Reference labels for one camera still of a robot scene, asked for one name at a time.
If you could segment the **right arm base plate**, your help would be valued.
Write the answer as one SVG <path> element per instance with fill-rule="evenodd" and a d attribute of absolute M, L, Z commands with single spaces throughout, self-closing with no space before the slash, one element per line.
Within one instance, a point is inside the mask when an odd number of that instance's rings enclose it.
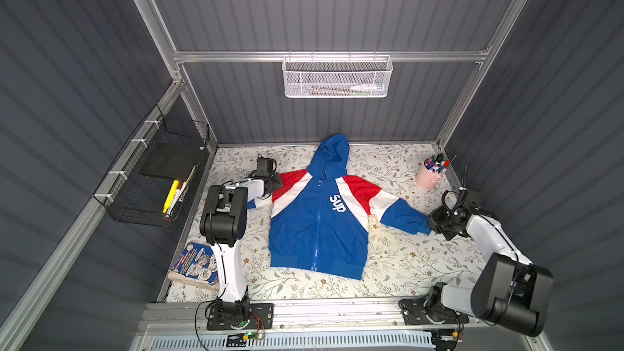
<path fill-rule="evenodd" d="M 469 316 L 458 313 L 440 302 L 430 302 L 428 297 L 401 299 L 398 303 L 405 325 L 467 324 Z"/>

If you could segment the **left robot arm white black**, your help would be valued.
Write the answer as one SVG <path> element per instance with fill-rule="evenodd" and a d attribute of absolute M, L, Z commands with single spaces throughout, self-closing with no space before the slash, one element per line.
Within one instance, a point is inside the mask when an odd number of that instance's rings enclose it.
<path fill-rule="evenodd" d="M 206 196 L 199 232 L 214 253 L 219 293 L 211 305 L 212 321 L 235 324 L 250 320 L 251 304 L 242 268 L 241 241 L 247 225 L 248 205 L 268 199 L 283 187 L 277 172 L 253 171 L 244 180 L 211 185 Z"/>

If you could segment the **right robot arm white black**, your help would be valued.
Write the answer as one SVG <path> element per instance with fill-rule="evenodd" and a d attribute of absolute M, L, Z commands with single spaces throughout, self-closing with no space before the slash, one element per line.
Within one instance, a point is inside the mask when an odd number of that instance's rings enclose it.
<path fill-rule="evenodd" d="M 474 206 L 442 206 L 429 217 L 433 232 L 447 239 L 470 237 L 484 269 L 470 289 L 440 282 L 424 300 L 423 313 L 436 324 L 463 316 L 485 320 L 526 336 L 539 336 L 547 318 L 553 274 L 533 263 L 510 240 L 495 215 Z"/>

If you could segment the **blue red white jacket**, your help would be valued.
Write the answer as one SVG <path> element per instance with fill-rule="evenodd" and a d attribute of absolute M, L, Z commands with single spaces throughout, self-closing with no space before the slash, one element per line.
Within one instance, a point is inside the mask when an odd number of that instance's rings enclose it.
<path fill-rule="evenodd" d="M 339 133 L 323 140 L 305 169 L 280 174 L 283 186 L 248 208 L 271 206 L 271 266 L 361 280 L 369 217 L 412 235 L 428 235 L 425 214 L 379 186 L 349 175 L 350 146 Z"/>

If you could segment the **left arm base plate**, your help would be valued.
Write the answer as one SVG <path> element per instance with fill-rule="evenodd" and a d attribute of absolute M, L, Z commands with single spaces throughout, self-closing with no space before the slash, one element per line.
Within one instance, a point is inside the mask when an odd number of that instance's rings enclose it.
<path fill-rule="evenodd" d="M 208 331 L 271 329 L 275 316 L 272 303 L 216 302 L 206 309 Z"/>

